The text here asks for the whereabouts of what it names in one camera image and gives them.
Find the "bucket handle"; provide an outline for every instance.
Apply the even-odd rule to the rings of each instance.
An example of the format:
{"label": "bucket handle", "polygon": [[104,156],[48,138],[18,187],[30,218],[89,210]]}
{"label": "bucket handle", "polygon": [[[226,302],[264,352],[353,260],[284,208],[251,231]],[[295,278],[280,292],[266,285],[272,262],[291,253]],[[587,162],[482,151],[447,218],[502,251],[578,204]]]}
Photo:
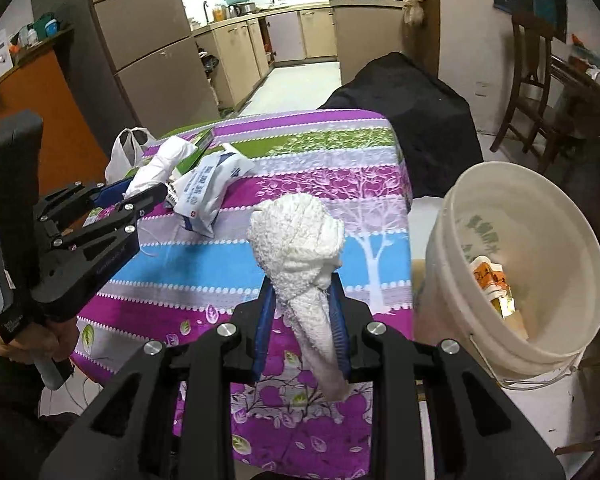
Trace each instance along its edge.
{"label": "bucket handle", "polygon": [[[507,390],[517,390],[520,392],[525,392],[527,390],[539,390],[540,388],[549,386],[549,384],[557,383],[561,379],[571,376],[578,369],[578,362],[582,358],[582,352],[578,352],[576,354],[576,356],[571,360],[569,365],[560,374],[558,374],[557,377],[554,377],[553,379],[550,379],[547,381],[507,381],[506,379],[499,377],[497,375],[497,373],[493,370],[493,367],[491,367],[490,362],[487,360],[485,355],[482,353],[482,351],[480,350],[478,345],[475,343],[474,335],[472,333],[469,334],[469,341],[471,341],[471,344],[474,345],[474,348],[476,349],[478,354],[480,354],[480,357],[482,358],[484,363],[487,365],[487,368],[489,369],[491,376],[494,379],[496,379],[498,386],[500,386],[501,388],[506,388]],[[528,387],[512,386],[513,384],[530,384],[530,386],[528,386]]]}

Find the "purple striped tablecloth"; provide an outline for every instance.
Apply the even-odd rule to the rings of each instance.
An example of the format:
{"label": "purple striped tablecloth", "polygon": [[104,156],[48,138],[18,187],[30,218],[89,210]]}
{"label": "purple striped tablecloth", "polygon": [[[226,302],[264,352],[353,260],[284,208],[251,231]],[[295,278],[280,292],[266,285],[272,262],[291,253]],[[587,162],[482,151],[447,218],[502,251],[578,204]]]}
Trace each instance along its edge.
{"label": "purple striped tablecloth", "polygon": [[[208,127],[179,136],[192,139]],[[229,188],[213,239],[185,231],[163,206],[138,222],[141,253],[80,313],[77,365],[104,384],[142,342],[192,342],[227,321],[235,305],[256,298],[263,274],[245,240],[251,210],[293,192],[319,197],[344,221],[339,273],[346,294],[411,336],[411,189],[388,121],[364,110],[312,110],[221,121],[214,133],[214,145],[232,143],[256,162],[255,172]],[[232,387],[236,459],[304,478],[362,476],[371,384],[353,385],[343,402],[326,402],[278,314],[272,330],[260,382]]]}

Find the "bottle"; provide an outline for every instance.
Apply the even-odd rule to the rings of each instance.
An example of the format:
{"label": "bottle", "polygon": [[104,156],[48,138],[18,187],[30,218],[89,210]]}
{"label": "bottle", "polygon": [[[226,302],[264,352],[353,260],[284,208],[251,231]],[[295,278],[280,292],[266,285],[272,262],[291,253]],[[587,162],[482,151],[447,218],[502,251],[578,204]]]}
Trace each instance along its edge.
{"label": "bottle", "polygon": [[226,11],[222,5],[215,5],[213,8],[214,21],[221,22],[222,20],[226,20]]}
{"label": "bottle", "polygon": [[27,32],[27,44],[33,46],[38,42],[38,33],[35,28],[30,28]]}

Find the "white bucket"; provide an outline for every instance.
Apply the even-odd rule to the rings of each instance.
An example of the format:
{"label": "white bucket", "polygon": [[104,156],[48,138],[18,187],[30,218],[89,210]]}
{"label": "white bucket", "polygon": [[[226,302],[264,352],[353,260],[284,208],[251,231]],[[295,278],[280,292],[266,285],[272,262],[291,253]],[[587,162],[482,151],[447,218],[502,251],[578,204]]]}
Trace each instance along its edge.
{"label": "white bucket", "polygon": [[[480,290],[468,265],[480,255],[502,264],[528,340],[504,324]],[[485,162],[465,171],[429,238],[415,339],[456,339],[499,377],[524,380],[571,363],[599,328],[600,246],[576,205],[516,164]]]}

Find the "white plastic bag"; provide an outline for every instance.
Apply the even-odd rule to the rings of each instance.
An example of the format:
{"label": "white plastic bag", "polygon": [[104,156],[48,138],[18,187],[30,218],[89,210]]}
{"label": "white plastic bag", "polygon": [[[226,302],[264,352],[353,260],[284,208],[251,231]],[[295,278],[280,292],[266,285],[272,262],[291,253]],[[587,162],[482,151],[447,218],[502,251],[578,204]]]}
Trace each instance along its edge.
{"label": "white plastic bag", "polygon": [[111,160],[104,170],[107,184],[122,180],[128,171],[140,162],[142,153],[156,143],[146,128],[125,128],[116,137],[111,149]]}
{"label": "white plastic bag", "polygon": [[223,152],[200,159],[200,164],[173,183],[177,199],[173,211],[184,218],[186,230],[213,237],[216,219],[227,188],[249,173],[255,164],[230,144]]}

